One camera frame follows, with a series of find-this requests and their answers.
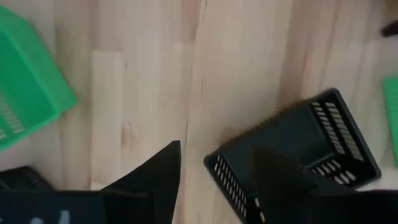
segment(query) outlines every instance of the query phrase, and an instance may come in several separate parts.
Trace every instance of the wood grain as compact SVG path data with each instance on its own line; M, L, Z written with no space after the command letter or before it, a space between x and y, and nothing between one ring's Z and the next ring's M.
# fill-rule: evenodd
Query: wood grain
M203 158L335 87L385 174L368 189L398 186L381 89L398 71L398 40L379 35L398 16L393 0L0 3L32 23L80 99L0 161L33 164L59 188L100 189L179 139L174 223L239 223Z

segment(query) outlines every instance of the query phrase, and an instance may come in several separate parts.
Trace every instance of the black plastic basket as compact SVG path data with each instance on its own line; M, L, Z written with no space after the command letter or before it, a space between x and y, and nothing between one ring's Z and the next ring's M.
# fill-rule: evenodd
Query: black plastic basket
M32 169L0 173L0 223L171 224L181 177L172 141L102 190L51 190Z
M329 89L205 157L208 171L243 223L266 221L249 173L254 148L282 152L304 168L351 189L381 176L339 91Z

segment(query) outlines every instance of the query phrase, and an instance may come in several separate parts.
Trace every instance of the green basket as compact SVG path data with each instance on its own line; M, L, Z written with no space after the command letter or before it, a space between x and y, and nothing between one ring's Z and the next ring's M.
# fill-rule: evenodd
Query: green basket
M384 80L384 94L392 148L398 167L398 76L388 77Z
M76 104L30 24L0 6L0 151Z

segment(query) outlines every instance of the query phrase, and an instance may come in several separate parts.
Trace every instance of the black plastic piece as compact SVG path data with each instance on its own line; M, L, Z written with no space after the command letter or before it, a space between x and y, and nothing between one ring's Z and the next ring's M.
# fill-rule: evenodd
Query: black plastic piece
M398 34L398 20L392 21L390 24L381 29L383 37L391 37Z
M0 172L0 190L53 190L53 187L31 167L18 167Z
M170 224L180 167L173 141L101 191L0 190L0 223Z
M261 223L398 223L398 191L355 192L267 149L249 163Z
M205 157L204 163L218 187L247 223L261 221L254 212L258 192L249 170L254 149L275 150L313 172L308 175L324 176L350 189L381 176L351 113L334 88L279 113Z

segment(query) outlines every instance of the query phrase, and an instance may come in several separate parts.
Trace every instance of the basket slot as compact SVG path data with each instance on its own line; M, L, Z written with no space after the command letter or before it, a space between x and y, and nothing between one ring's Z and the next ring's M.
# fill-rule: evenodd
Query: basket slot
M258 199L258 198L255 198L255 199L254 199L254 203L256 204L256 207L257 207L257 208L260 208L260 202L259 202L259 199Z
M311 171L343 185L352 185L357 180L352 172L344 169L334 159L316 165Z
M15 115L14 110L9 106L6 99L0 95L0 114L6 121L13 134L19 134L25 131L25 127ZM5 134L0 135L0 139L6 138Z
M224 189L226 194L229 196L229 201L235 208L235 211L239 212L240 215L246 218L246 194L240 187L231 168L221 154L217 155L213 173L214 177L218 179L219 187Z
M336 149L336 152L339 154L346 154L343 146L341 146L341 143L335 133L335 130L333 129L332 125L330 124L329 118L326 116L326 113L324 112L323 108L320 106L319 102L313 102L312 103L313 109L317 112L318 118L323 124L323 127L325 128L330 141L333 143L333 146Z
M265 223L266 222L266 217L264 216L263 212L260 212L260 217L261 217L261 221L263 223Z
M337 109L334 103L327 102L325 103L328 111L331 113L331 116L336 123L346 145L348 146L349 151L352 153L354 159L359 161L364 161L362 154L360 153L358 146L356 145L351 133L349 132L343 118L340 115L339 110Z

